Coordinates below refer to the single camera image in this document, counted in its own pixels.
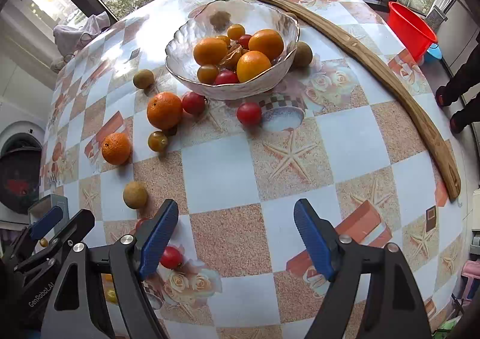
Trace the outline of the red cherry tomato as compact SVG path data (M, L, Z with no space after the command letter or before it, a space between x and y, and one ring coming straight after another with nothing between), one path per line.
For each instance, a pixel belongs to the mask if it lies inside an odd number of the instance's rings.
M174 246L166 246L160 258L160 264L168 269L175 270L182 266L183 254Z

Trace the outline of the white tray green rim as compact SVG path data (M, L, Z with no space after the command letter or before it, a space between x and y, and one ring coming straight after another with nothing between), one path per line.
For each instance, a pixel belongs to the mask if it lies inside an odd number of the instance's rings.
M65 225L69 221L68 199L55 193L51 193L32 204L28 209L29 223L33 224L39 221L43 215L55 206L60 207L63 212L62 219L55 225L55 227Z

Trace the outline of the white washing machine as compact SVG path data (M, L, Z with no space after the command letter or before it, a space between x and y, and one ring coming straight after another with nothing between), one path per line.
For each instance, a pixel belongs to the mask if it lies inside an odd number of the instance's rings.
M29 222L28 209L39 197L39 172L46 124L1 101L1 222Z

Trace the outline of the small orange mandarin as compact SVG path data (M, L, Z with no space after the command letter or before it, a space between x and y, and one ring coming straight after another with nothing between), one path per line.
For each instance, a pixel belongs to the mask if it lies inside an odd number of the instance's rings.
M103 159L112 165L124 164L132 152L132 145L126 133L111 133L101 147Z

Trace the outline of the olive cherry tomato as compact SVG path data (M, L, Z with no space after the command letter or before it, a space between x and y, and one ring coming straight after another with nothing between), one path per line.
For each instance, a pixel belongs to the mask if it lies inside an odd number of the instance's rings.
M161 131L154 131L148 137L147 145L154 152L165 152L168 147L168 137Z

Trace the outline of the green-brown longan upper left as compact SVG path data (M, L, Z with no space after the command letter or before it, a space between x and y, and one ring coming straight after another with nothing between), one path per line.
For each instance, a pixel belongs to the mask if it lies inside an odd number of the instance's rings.
M149 69L141 69L133 76L133 84L140 90L145 90L155 83L155 75Z

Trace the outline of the cloth pile on sill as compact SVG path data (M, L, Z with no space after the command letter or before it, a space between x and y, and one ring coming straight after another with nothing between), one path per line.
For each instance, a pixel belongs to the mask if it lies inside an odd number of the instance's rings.
M107 12L91 15L81 28L67 25L57 25L53 29L55 45L61 57L51 62L50 70L58 73L75 55L101 32L111 26Z

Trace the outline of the red tomato beside orange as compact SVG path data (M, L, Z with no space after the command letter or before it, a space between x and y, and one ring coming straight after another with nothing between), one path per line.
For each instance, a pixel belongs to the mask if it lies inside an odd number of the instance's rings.
M201 115L205 111L206 104L207 100L204 96L192 91L185 93L181 100L183 110L193 116Z

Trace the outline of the red tomato before bowl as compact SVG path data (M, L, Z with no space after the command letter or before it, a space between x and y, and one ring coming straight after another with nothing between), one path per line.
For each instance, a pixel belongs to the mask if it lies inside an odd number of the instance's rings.
M237 109L238 121L244 126L258 125L262 120L262 111L258 103L243 103Z

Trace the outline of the orange in bowl left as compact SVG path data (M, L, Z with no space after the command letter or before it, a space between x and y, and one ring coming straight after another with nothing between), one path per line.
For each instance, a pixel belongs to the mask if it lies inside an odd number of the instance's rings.
M206 37L193 48L193 58L200 65L218 65L228 53L227 44L219 38Z

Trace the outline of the orange in bowl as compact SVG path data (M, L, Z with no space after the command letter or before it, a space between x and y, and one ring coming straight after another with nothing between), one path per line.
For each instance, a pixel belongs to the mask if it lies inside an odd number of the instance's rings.
M193 58L200 65L218 65L228 53L227 44L219 38L206 37L193 48Z
M278 58L284 50L281 34L274 29L262 29L255 32L248 42L250 51L259 51L270 60Z
M260 51L248 51L237 62L236 73L241 83L250 81L270 69L269 58Z

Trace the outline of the person in dark clothes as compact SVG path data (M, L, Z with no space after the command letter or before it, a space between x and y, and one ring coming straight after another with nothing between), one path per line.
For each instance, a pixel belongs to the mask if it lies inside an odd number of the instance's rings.
M479 45L476 45L467 61L459 68L446 85L435 92L435 101L439 107L449 107L470 88L479 84ZM450 129L459 134L467 125L479 122L479 94L465 104L462 110L450 118Z

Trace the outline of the long wooden shoehorn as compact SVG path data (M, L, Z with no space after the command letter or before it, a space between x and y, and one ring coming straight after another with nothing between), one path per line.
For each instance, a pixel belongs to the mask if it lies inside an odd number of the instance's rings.
M370 72L399 102L415 125L421 139L429 150L437 165L442 180L448 191L451 201L456 200L461 193L461 178L447 144L443 140L436 125L417 103L413 96L405 89L397 76L376 54L370 51L362 42L347 31L329 20L309 11L298 3L289 0L258 0L286 12L295 14L300 20L315 28L326 36L342 51L354 58L364 69Z

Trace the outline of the longan behind bowl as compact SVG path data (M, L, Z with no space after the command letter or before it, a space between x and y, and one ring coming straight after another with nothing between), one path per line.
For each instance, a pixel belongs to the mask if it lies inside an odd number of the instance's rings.
M298 42L295 52L295 58L292 63L293 68L306 68L313 59L312 49L306 42Z

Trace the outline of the orange in bowl right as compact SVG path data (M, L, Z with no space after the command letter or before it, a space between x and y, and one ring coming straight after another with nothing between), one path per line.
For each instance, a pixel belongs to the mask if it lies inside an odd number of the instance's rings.
M248 42L250 51L259 51L270 60L278 58L284 50L281 34L274 29L262 29L255 32Z

